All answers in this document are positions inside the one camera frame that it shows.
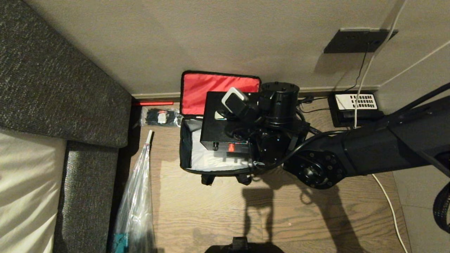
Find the power adapter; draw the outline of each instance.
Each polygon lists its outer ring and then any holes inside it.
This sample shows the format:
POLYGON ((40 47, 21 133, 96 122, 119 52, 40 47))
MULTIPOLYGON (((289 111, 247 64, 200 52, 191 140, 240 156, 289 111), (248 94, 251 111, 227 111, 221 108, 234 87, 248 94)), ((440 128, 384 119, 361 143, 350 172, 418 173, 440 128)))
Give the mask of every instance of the power adapter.
MULTIPOLYGON (((384 117, 378 110, 375 96, 370 92, 361 92, 358 99, 358 126, 362 126, 384 117)), ((335 127, 352 127, 355 121, 356 91, 332 93, 328 97, 331 119, 335 127)))

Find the red rod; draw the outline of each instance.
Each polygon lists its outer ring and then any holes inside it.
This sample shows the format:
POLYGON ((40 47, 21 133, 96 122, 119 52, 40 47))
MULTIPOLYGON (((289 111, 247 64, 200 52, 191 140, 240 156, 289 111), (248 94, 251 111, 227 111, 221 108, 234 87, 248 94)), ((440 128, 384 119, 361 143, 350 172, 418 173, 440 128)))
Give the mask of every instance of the red rod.
POLYGON ((166 102, 137 102, 133 103, 134 106, 154 106, 154 105, 173 105, 173 102, 166 101, 166 102))

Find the red switch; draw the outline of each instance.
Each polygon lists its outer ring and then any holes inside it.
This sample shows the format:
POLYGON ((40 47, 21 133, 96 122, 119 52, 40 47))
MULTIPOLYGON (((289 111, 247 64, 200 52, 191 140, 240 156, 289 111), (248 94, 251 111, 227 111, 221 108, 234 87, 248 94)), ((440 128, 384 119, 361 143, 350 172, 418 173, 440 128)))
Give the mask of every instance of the red switch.
POLYGON ((234 152, 234 143, 228 144, 228 152, 234 152))

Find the black wall plate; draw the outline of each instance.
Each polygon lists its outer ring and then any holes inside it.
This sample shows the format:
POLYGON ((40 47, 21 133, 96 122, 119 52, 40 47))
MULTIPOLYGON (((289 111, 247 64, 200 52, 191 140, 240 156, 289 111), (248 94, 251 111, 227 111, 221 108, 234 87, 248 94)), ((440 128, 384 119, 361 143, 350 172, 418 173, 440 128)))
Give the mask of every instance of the black wall plate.
MULTIPOLYGON (((386 39, 388 30, 339 30, 324 49, 324 54, 373 53, 386 39)), ((394 30, 391 38, 398 33, 394 30)))

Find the plastic bag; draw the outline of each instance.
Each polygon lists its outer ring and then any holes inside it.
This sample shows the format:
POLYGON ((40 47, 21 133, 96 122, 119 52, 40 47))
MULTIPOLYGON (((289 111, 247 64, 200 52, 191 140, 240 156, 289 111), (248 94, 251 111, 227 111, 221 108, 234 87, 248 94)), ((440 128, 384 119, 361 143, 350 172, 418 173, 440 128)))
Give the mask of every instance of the plastic bag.
POLYGON ((153 131, 150 130, 144 149, 126 182, 114 228, 113 253, 156 252, 149 171, 152 136, 153 131))
POLYGON ((180 127, 183 115, 178 109, 142 108, 140 125, 180 127))

